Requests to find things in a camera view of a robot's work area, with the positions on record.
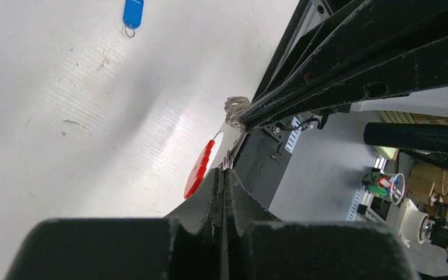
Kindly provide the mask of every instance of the green object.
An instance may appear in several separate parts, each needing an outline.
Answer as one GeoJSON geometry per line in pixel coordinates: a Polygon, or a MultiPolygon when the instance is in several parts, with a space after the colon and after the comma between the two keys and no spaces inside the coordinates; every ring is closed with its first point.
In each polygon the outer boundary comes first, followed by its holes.
{"type": "Polygon", "coordinates": [[[368,186],[368,191],[371,192],[372,194],[376,194],[376,195],[379,195],[381,197],[385,197],[387,195],[387,190],[385,188],[381,188],[381,187],[376,186],[376,185],[369,185],[368,186]]]}

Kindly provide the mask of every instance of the black cable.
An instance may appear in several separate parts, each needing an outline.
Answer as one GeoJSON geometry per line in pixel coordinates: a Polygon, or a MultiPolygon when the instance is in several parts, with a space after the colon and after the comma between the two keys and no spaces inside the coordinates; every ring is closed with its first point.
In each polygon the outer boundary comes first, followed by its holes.
{"type": "Polygon", "coordinates": [[[299,125],[297,125],[295,127],[285,127],[281,123],[277,124],[276,126],[278,128],[280,128],[281,130],[284,130],[284,131],[294,131],[294,130],[297,130],[298,128],[302,128],[301,131],[305,131],[306,127],[304,127],[304,125],[308,124],[308,123],[310,123],[312,121],[316,121],[318,123],[317,124],[317,128],[318,128],[319,125],[320,125],[320,120],[318,118],[307,118],[306,120],[302,121],[299,125]]]}

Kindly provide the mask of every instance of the table surface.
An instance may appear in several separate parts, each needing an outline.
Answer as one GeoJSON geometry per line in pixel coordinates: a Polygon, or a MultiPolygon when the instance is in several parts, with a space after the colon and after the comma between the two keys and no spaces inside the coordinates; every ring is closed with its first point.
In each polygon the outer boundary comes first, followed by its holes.
{"type": "Polygon", "coordinates": [[[0,1],[0,278],[52,217],[163,216],[298,0],[0,1]]]}

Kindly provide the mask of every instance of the black tube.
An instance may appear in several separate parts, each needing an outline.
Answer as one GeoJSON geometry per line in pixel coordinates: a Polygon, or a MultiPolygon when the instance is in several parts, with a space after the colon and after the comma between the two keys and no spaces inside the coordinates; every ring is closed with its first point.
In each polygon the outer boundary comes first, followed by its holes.
{"type": "Polygon", "coordinates": [[[448,125],[370,122],[363,140],[367,145],[448,153],[448,125]]]}

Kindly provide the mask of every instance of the gray floor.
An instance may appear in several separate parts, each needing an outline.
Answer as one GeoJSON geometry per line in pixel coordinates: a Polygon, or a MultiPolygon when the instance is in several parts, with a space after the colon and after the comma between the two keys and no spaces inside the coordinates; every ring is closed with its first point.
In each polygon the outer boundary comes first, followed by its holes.
{"type": "Polygon", "coordinates": [[[378,119],[375,112],[335,114],[323,130],[303,132],[270,211],[286,221],[345,221],[375,158],[363,129],[378,119]]]}

